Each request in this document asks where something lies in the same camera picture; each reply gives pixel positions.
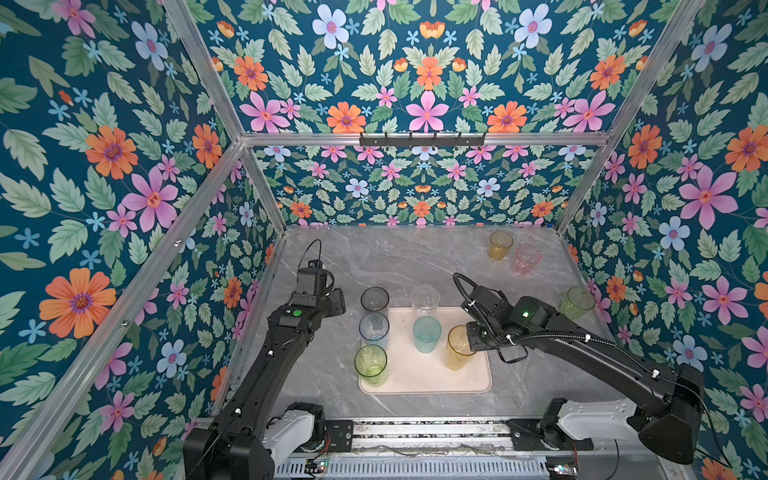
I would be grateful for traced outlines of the pink tumbler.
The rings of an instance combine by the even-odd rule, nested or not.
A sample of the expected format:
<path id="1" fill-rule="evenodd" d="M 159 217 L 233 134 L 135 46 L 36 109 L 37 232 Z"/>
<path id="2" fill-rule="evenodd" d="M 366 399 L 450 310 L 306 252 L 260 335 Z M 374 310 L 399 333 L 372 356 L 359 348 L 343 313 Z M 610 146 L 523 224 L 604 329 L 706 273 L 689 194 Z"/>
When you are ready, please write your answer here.
<path id="1" fill-rule="evenodd" d="M 528 275 L 539 264 L 541 258 L 542 255 L 535 246 L 522 244 L 515 252 L 513 271 L 521 276 Z"/>

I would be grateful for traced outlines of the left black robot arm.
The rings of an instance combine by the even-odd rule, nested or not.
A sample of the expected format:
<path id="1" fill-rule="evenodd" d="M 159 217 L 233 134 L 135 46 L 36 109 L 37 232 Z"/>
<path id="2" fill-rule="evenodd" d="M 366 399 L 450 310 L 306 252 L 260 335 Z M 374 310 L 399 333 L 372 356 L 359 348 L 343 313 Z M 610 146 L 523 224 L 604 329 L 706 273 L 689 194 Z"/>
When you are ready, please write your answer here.
<path id="1" fill-rule="evenodd" d="M 295 292 L 272 312 L 262 349 L 231 401 L 208 427 L 195 428 L 184 440 L 186 479 L 272 479 L 297 449 L 323 446 L 322 406 L 295 402 L 279 417 L 271 413 L 322 320 L 345 312 L 339 288 Z"/>

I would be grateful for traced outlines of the grey smoky tumbler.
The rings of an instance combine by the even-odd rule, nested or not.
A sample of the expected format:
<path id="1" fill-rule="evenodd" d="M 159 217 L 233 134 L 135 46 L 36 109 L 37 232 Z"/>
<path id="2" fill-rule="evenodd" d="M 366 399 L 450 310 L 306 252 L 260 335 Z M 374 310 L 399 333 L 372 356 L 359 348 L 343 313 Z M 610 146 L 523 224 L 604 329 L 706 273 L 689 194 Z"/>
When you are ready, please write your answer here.
<path id="1" fill-rule="evenodd" d="M 390 304 L 390 295 L 381 286 L 372 286 L 363 291 L 360 304 L 366 313 L 379 313 L 387 316 Z"/>

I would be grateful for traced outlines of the light blue tumbler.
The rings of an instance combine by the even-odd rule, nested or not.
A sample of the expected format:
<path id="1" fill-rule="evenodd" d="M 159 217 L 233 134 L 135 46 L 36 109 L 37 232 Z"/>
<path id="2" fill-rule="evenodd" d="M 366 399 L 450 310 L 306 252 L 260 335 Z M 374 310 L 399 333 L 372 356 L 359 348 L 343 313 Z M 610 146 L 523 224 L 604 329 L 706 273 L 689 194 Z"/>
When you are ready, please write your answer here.
<path id="1" fill-rule="evenodd" d="M 366 314 L 360 320 L 358 330 L 364 345 L 377 345 L 387 349 L 390 323 L 386 315 L 379 312 Z"/>

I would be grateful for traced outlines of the tall green faceted tumbler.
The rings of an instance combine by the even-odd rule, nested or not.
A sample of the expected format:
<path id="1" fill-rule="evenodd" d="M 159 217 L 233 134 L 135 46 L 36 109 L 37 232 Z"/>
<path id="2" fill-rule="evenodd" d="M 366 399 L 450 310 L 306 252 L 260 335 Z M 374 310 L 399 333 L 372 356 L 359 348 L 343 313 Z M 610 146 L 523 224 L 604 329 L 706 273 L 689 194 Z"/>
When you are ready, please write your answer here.
<path id="1" fill-rule="evenodd" d="M 386 350 L 379 345 L 364 345 L 354 357 L 354 367 L 359 379 L 373 387 L 379 387 L 385 382 L 387 366 Z"/>

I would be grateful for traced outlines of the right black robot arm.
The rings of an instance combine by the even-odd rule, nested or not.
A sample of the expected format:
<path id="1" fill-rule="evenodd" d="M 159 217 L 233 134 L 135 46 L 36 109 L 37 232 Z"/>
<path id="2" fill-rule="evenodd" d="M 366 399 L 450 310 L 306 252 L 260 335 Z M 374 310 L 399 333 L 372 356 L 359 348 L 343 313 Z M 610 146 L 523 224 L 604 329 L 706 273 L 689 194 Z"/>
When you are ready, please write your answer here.
<path id="1" fill-rule="evenodd" d="M 621 393 L 612 402 L 553 399 L 533 432 L 544 446 L 571 449 L 593 439 L 637 440 L 680 465 L 694 460 L 705 414 L 703 374 L 641 358 L 593 335 L 531 296 L 510 303 L 499 290 L 473 284 L 460 292 L 471 352 L 539 350 L 578 367 Z"/>

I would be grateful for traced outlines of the teal dotted tumbler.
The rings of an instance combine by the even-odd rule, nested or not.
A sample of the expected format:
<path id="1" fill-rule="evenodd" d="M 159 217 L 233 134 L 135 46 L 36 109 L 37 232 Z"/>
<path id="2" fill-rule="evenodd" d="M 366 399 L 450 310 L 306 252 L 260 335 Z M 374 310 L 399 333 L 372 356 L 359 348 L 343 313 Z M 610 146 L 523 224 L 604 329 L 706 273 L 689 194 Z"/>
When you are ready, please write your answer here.
<path id="1" fill-rule="evenodd" d="M 422 316 L 413 324 L 414 343 L 420 353 L 431 353 L 436 348 L 441 335 L 441 323 L 432 316 Z"/>

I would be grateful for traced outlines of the beige plastic tray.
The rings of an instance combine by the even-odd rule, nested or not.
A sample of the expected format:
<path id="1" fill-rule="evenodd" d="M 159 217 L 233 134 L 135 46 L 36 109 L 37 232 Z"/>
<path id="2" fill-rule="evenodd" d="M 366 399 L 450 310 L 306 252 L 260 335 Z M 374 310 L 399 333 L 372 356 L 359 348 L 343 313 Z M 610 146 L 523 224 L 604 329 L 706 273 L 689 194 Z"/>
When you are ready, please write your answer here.
<path id="1" fill-rule="evenodd" d="M 389 309 L 390 333 L 383 382 L 373 385 L 360 376 L 358 385 L 362 392 L 426 395 L 485 393 L 491 389 L 492 375 L 486 353 L 474 354 L 459 370 L 451 369 L 446 363 L 447 335 L 452 328 L 468 323 L 469 315 L 459 307 L 440 307 L 436 315 L 443 329 L 442 336 L 432 352 L 422 353 L 415 345 L 412 330 L 415 311 L 410 307 Z"/>

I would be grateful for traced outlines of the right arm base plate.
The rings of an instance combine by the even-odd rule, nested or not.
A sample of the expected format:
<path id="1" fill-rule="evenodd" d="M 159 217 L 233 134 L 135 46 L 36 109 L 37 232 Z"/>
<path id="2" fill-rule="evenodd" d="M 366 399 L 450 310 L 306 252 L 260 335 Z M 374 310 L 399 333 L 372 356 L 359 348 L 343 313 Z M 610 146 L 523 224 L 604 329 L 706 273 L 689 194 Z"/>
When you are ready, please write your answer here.
<path id="1" fill-rule="evenodd" d="M 510 430 L 510 438 L 517 451 L 593 451 L 591 439 L 574 440 L 557 426 L 542 427 L 536 418 L 512 418 L 504 422 Z"/>

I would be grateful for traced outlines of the short yellow tumbler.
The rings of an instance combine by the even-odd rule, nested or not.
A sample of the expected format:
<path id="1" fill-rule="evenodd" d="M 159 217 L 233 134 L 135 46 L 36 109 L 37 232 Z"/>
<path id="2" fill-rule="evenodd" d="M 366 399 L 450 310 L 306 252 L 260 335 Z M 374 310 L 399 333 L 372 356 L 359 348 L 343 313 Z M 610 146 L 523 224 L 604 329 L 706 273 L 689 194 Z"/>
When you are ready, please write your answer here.
<path id="1" fill-rule="evenodd" d="M 489 237 L 488 256 L 493 261 L 502 261 L 506 258 L 512 246 L 514 238 L 507 231 L 494 231 Z"/>

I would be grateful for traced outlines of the clear glass tumbler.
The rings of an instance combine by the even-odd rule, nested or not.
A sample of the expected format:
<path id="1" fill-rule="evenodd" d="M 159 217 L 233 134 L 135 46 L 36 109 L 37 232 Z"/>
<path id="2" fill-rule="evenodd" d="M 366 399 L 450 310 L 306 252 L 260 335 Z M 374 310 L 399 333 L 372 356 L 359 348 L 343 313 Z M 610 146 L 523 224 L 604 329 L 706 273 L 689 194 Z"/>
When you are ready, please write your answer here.
<path id="1" fill-rule="evenodd" d="M 441 295 L 431 285 L 417 285 L 411 294 L 413 311 L 417 318 L 434 316 L 439 307 Z"/>

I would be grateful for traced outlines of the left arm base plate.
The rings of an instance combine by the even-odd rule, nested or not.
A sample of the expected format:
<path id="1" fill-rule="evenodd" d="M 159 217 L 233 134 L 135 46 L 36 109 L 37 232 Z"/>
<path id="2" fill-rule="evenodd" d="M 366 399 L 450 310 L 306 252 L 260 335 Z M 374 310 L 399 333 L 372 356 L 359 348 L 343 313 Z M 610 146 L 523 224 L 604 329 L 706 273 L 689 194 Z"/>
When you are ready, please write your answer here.
<path id="1" fill-rule="evenodd" d="M 325 420 L 315 423 L 310 439 L 298 452 L 319 456 L 328 452 L 347 453 L 352 450 L 355 423 L 352 420 Z"/>

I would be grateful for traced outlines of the tall yellow tumbler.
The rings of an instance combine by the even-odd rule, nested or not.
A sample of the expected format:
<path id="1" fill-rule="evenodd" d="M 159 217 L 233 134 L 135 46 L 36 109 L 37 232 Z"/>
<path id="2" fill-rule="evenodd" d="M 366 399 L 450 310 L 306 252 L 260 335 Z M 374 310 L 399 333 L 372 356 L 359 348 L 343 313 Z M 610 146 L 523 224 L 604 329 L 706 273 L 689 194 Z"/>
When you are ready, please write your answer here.
<path id="1" fill-rule="evenodd" d="M 474 355 L 475 352 L 470 345 L 467 326 L 454 326 L 447 337 L 447 367 L 453 371 L 461 370 Z"/>

